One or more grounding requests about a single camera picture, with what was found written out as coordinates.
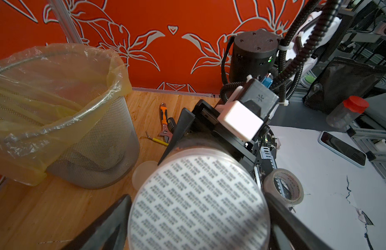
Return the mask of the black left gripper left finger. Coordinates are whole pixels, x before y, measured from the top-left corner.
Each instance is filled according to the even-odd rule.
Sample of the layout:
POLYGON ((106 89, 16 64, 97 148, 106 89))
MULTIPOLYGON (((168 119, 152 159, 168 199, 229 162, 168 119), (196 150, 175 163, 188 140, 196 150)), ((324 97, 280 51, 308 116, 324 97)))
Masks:
POLYGON ((64 250, 122 250, 127 239, 127 225, 132 207, 125 194, 84 229, 64 250))

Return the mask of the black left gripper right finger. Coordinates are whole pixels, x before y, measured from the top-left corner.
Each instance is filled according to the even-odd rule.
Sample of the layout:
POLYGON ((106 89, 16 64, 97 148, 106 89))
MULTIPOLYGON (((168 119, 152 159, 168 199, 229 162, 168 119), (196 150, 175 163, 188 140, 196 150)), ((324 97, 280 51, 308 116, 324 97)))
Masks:
POLYGON ((295 250, 331 250, 271 193, 265 193, 271 223, 279 226, 295 250))

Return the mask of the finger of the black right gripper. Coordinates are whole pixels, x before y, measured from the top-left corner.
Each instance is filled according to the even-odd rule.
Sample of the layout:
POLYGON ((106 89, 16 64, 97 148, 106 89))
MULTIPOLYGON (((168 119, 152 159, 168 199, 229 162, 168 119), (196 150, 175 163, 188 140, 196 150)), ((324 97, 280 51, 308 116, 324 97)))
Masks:
POLYGON ((158 165, 160 165, 165 158, 176 148, 177 143, 183 138, 185 133, 190 130, 193 122, 195 120, 195 115, 189 111, 187 108, 183 108, 179 116, 176 128, 173 133, 173 137, 169 143, 169 146, 164 151, 164 154, 160 158, 158 165))

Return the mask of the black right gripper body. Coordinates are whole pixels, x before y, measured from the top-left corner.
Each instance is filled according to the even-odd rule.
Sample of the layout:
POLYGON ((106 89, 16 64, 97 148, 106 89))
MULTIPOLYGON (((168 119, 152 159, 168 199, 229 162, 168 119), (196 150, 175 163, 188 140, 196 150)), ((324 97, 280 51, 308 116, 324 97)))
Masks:
POLYGON ((191 132, 209 134, 215 139, 217 148, 232 156, 251 175, 256 167, 266 175, 277 168, 276 137, 269 126, 258 132, 253 140, 243 142, 217 121, 219 112, 204 100, 195 105, 192 113, 195 120, 191 132))

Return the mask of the glass jar patterned lid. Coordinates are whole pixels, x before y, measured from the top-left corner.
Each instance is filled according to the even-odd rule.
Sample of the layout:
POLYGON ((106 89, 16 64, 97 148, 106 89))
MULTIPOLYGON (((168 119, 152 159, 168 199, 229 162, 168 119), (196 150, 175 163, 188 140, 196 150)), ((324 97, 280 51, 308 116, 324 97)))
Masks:
POLYGON ((131 250, 265 250, 270 214, 251 175, 228 154, 190 147, 168 156, 139 189, 131 250))

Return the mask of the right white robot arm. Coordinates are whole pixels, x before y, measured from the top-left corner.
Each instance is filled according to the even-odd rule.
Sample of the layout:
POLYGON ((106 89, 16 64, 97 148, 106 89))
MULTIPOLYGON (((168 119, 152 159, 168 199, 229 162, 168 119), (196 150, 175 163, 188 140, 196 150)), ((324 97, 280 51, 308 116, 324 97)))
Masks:
POLYGON ((316 65, 317 52, 350 25, 343 4, 309 1, 284 36, 263 29, 232 35, 221 60, 220 101, 211 106, 200 100, 178 121, 166 119, 173 137, 159 164, 186 146, 216 149, 250 173, 261 171, 263 149, 276 150, 269 123, 277 108, 289 104, 303 71, 316 65))

